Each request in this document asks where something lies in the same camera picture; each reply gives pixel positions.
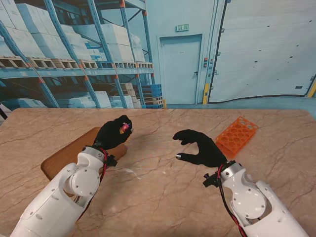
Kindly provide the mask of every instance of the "warehouse shelving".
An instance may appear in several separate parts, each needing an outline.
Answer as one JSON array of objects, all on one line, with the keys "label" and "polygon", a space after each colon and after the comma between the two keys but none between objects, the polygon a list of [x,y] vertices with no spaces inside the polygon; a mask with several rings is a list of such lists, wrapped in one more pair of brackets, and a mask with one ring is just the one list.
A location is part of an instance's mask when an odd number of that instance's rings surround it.
[{"label": "warehouse shelving", "polygon": [[[44,77],[73,77],[73,76],[83,76],[84,77],[84,84],[93,99],[93,101],[96,104],[96,107],[99,108],[99,101],[96,97],[95,91],[93,90],[93,87],[91,85],[91,81],[89,79],[89,76],[106,76],[106,75],[113,75],[111,78],[114,80],[115,85],[117,86],[117,90],[119,92],[120,98],[122,100],[122,104],[124,108],[127,108],[125,98],[123,95],[122,88],[120,86],[119,77],[118,75],[134,75],[133,78],[135,78],[137,86],[139,88],[139,97],[141,100],[141,104],[144,105],[144,97],[142,94],[141,89],[141,83],[139,79],[140,74],[148,74],[149,77],[152,79],[152,83],[155,83],[154,79],[154,70],[152,66],[152,53],[151,53],[151,44],[149,40],[149,29],[148,29],[148,22],[147,22],[147,12],[146,12],[146,5],[145,2],[142,0],[117,0],[117,1],[110,1],[110,0],[43,0],[43,2],[46,5],[46,9],[50,15],[50,18],[58,32],[58,35],[60,36],[63,44],[65,45],[68,53],[70,54],[71,58],[79,65],[79,68],[75,69],[59,69],[59,68],[34,68],[30,61],[27,59],[25,55],[20,51],[18,46],[15,44],[14,40],[6,30],[3,23],[0,21],[0,33],[5,38],[6,43],[12,50],[12,52],[20,56],[29,66],[29,68],[1,68],[0,69],[0,78],[1,79],[10,79],[10,78],[39,78],[39,86],[41,88],[42,93],[44,94],[45,98],[52,104],[53,107],[59,108],[59,105],[57,101],[55,100],[53,94],[50,92],[48,86],[46,85],[44,81]],[[38,1],[34,1],[34,6],[38,6],[43,8],[43,5],[39,5]],[[131,20],[133,17],[135,17],[136,14],[134,14],[129,20],[126,16],[126,8],[127,7],[135,7],[138,8],[139,12],[142,12],[143,19],[144,19],[144,27],[145,27],[145,34],[146,34],[146,42],[148,51],[148,58],[149,63],[145,62],[136,62],[135,55],[134,55],[134,49],[132,46],[132,40],[131,40],[131,33],[129,30],[129,24],[128,21]],[[131,51],[134,59],[134,64],[136,67],[130,68],[124,65],[128,65],[128,63],[125,62],[113,62],[110,51],[107,46],[106,39],[104,38],[104,35],[102,33],[101,24],[103,24],[105,21],[108,21],[104,19],[101,16],[101,10],[103,9],[120,9],[121,16],[123,20],[123,26],[127,29],[128,39],[131,45]],[[71,13],[80,16],[83,20],[82,22],[84,24],[94,24],[98,33],[98,36],[100,38],[100,45],[103,48],[106,57],[108,61],[106,64],[112,65],[108,68],[96,68],[96,69],[87,69],[84,68],[81,64],[79,59],[77,58],[73,48],[71,47],[65,33],[63,32],[63,29],[61,28],[59,19],[57,14],[60,14],[62,12]]]}]

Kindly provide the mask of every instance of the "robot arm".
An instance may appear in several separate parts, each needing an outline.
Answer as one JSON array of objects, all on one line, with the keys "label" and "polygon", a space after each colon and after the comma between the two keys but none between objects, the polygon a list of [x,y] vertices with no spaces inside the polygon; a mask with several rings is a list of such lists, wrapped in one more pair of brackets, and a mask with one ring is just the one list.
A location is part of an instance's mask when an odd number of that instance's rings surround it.
[{"label": "robot arm", "polygon": [[[104,173],[99,169],[115,166],[106,150],[125,142],[132,122],[121,116],[102,126],[92,147],[78,154],[78,162],[65,166],[23,212],[11,237],[67,237],[98,190]],[[75,195],[72,200],[67,194]]]},{"label": "robot arm", "polygon": [[[29,204],[11,237],[65,237],[85,211],[99,184],[105,155],[92,147],[78,154]],[[80,197],[73,201],[65,192]]]},{"label": "robot arm", "polygon": [[[264,182],[252,182],[246,170],[235,161],[220,170],[220,183],[232,190],[231,209],[248,237],[308,237],[300,224]],[[205,186],[216,183],[208,176]]]},{"label": "robot arm", "polygon": [[[240,164],[227,161],[211,138],[200,132],[184,130],[177,132],[173,139],[181,140],[182,145],[197,142],[199,148],[197,155],[180,153],[176,155],[177,159],[218,167],[215,174],[205,174],[203,184],[220,188],[224,206],[243,237],[308,237],[272,189],[262,181],[253,182]],[[226,205],[222,186],[233,192],[232,212]]]}]

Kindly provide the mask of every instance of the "exit sign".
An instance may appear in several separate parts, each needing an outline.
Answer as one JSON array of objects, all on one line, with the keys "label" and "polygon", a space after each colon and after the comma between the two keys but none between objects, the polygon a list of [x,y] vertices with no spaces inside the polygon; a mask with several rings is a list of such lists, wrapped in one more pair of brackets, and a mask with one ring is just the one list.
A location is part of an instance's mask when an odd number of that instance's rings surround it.
[{"label": "exit sign", "polygon": [[182,24],[182,25],[177,25],[176,31],[188,31],[189,30],[189,24]]}]

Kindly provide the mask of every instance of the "blue door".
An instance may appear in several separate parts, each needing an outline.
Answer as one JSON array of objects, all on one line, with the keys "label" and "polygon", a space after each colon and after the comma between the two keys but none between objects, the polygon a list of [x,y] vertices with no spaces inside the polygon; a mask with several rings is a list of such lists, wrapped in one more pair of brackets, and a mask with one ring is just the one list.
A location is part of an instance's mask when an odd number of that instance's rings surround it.
[{"label": "blue door", "polygon": [[167,104],[195,104],[202,35],[160,38]]}]

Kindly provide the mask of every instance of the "table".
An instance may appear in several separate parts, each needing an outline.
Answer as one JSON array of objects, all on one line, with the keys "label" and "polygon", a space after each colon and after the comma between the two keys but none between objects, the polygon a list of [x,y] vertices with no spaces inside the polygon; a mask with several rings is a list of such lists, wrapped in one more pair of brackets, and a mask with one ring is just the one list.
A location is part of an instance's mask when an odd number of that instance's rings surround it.
[{"label": "table", "polygon": [[175,159],[179,152],[198,149],[172,140],[187,128],[215,138],[239,116],[259,129],[236,160],[254,180],[269,183],[306,232],[316,236],[316,122],[301,110],[17,109],[0,126],[0,233],[12,232],[47,185],[43,160],[123,114],[134,127],[128,152],[106,172],[73,236],[239,236],[219,190],[202,185],[203,175],[215,169]]}]

